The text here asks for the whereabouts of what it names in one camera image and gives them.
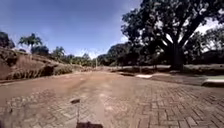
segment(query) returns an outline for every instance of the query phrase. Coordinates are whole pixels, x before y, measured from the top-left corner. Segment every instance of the large tree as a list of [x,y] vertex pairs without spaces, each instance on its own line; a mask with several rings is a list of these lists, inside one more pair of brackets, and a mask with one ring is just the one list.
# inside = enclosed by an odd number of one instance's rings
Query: large tree
[[140,8],[123,16],[123,34],[132,43],[158,45],[171,69],[183,67],[183,47],[207,20],[224,22],[223,0],[143,0]]
[[31,48],[33,46],[38,46],[38,45],[42,45],[42,41],[41,38],[36,36],[34,33],[32,33],[30,36],[23,36],[20,38],[19,43],[20,45],[27,45],[27,46],[31,46]]

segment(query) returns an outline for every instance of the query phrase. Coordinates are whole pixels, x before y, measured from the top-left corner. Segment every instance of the foliage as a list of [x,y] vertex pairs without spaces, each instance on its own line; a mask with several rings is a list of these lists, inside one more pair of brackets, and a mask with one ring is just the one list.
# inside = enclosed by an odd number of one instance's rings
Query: foliage
[[66,55],[63,56],[63,57],[62,57],[62,61],[65,62],[65,63],[67,63],[67,64],[72,64],[74,58],[75,58],[74,55],[69,54],[69,55],[67,55],[67,56],[66,56]]
[[61,75],[61,74],[68,74],[72,73],[73,67],[72,66],[58,66],[54,69],[54,75]]
[[116,44],[111,46],[107,54],[98,56],[100,65],[127,66],[153,64],[153,53],[146,45],[141,44]]
[[26,50],[25,49],[19,49],[20,52],[25,52],[26,53]]
[[182,69],[183,47],[191,35],[209,18],[223,23],[223,9],[222,0],[143,0],[139,9],[123,16],[122,32],[133,44],[159,46],[171,68]]
[[31,48],[31,53],[41,55],[41,56],[48,56],[49,49],[47,48],[47,46],[34,46]]
[[56,49],[53,50],[51,55],[55,58],[55,60],[59,61],[62,59],[64,54],[65,54],[65,49],[63,47],[57,46]]
[[30,36],[21,37],[18,44],[31,46],[32,48],[33,46],[42,45],[43,43],[40,37],[32,33]]
[[204,50],[224,49],[224,26],[207,30],[203,35],[202,48]]
[[18,55],[12,50],[0,48],[0,58],[4,60],[8,66],[13,66],[18,60]]
[[82,57],[76,56],[73,58],[73,64],[78,64],[81,66],[91,66],[92,61],[87,53],[85,53]]
[[0,47],[12,49],[15,47],[12,39],[9,39],[8,34],[0,31]]

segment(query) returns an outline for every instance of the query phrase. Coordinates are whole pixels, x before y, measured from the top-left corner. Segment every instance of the green leaves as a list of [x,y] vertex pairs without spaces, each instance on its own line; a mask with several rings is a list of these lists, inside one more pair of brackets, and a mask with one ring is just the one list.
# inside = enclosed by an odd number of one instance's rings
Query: green leaves
[[32,33],[30,36],[21,37],[18,44],[33,47],[33,46],[42,45],[43,42],[40,39],[40,37],[37,37],[34,33]]
[[34,46],[31,48],[31,53],[41,55],[41,56],[48,56],[49,49],[47,48],[47,46]]
[[0,47],[12,49],[15,44],[12,39],[9,39],[8,34],[0,31]]
[[148,45],[150,51],[159,46],[169,56],[172,67],[182,68],[183,48],[199,25],[205,25],[207,19],[224,22],[223,2],[143,0],[139,9],[123,15],[122,32],[130,43]]

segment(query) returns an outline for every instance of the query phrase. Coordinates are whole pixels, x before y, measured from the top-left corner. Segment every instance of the hillside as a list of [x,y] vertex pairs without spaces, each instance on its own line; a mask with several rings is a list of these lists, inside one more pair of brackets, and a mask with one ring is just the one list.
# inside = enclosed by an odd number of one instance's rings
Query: hillside
[[47,57],[0,48],[0,80],[26,79],[59,75],[81,69],[50,60]]

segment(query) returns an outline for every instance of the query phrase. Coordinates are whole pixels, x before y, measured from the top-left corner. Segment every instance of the palm tree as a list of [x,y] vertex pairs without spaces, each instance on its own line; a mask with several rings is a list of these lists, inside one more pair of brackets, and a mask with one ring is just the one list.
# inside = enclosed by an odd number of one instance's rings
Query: palm tree
[[33,46],[42,45],[43,43],[42,43],[40,37],[38,37],[34,33],[32,33],[30,36],[21,37],[18,44],[20,44],[20,45],[25,44],[25,45],[31,46],[31,48],[33,48]]

